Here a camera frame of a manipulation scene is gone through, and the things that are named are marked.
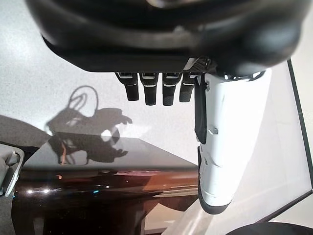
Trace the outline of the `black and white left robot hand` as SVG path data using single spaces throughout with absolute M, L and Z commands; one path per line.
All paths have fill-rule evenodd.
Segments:
M 270 68 L 295 51 L 309 0 L 28 0 L 56 55 L 89 72 L 114 72 L 128 100 L 195 96 L 200 204 L 231 203 L 255 147 Z

